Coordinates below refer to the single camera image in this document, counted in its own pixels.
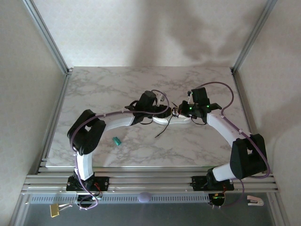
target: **white wall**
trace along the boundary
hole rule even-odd
[[[301,225],[301,1],[278,0],[240,69],[291,225]]]
[[[71,66],[233,66],[267,0],[34,0]]]
[[[21,0],[0,0],[0,225],[39,155],[63,75]]]

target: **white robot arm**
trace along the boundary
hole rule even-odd
[[[225,180],[233,178],[242,179],[267,169],[266,164],[254,150],[254,147],[252,147],[248,139],[246,139],[246,137],[243,136],[240,131],[236,131],[232,126],[230,126],[223,119],[223,116],[212,113],[213,110],[221,109],[221,107],[216,103],[211,104],[209,102],[205,88],[192,90],[190,93],[190,100],[191,96],[193,97],[194,103],[191,103],[191,101],[183,101],[182,104],[179,105],[178,113],[182,116],[186,116],[187,118],[202,118],[203,122],[215,128],[226,139],[232,148],[231,159],[229,163],[214,167],[208,171],[206,177],[208,189],[210,189],[210,185],[214,187],[214,184],[218,184]],[[142,95],[139,101],[135,102],[136,106],[131,104],[127,108],[131,111],[150,110],[150,107],[154,107],[153,103],[155,99],[157,101],[157,104],[155,105],[158,108],[157,111],[160,111],[162,108],[165,109],[166,106],[159,104],[160,98],[158,100],[156,96],[147,93],[147,91]],[[171,109],[169,108],[164,115],[156,115],[156,117],[165,118],[170,116],[170,114]],[[70,138],[72,136],[75,128],[77,128],[79,124],[85,122],[87,119],[93,116],[95,116],[95,114],[91,110],[84,111],[69,130],[68,137]],[[82,128],[82,131],[80,130],[80,132],[75,135],[75,139],[73,141],[73,147],[75,150],[77,150],[78,176],[80,179],[87,181],[94,176],[92,168],[92,151],[98,145],[100,137],[104,132],[121,126],[135,125],[136,123],[141,122],[144,117],[152,116],[143,113],[134,113],[132,115],[119,114],[105,117],[104,121],[99,119],[91,121],[89,124],[87,124],[87,126],[91,127],[89,131],[85,130],[85,128]],[[262,136],[259,134],[251,135],[248,132],[245,132],[245,134],[247,134],[249,138],[256,143],[266,157],[265,144]]]

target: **marble surface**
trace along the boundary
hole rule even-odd
[[[84,110],[116,111],[151,89],[165,92],[178,105],[187,100],[188,90],[209,81],[222,81],[233,88],[235,100],[225,114],[238,127],[247,129],[228,67],[75,67],[46,166],[74,166],[66,134]],[[217,102],[222,107],[231,99],[230,92],[222,85],[208,85],[206,90],[211,103]],[[212,127],[194,123],[169,125],[155,138],[164,127],[156,123],[137,124],[104,133],[93,152],[93,166],[217,166],[229,161],[230,146]],[[118,137],[122,144],[116,146],[113,137]]]

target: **binder clip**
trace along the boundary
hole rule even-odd
[[[52,204],[50,205],[50,215],[52,218],[60,215],[60,211],[68,208],[68,207],[71,207],[72,204],[62,204],[62,205],[58,205],[57,203],[56,204]]]

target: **green block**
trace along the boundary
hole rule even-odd
[[[118,137],[113,137],[113,141],[117,146],[121,145],[121,141],[118,139]]]

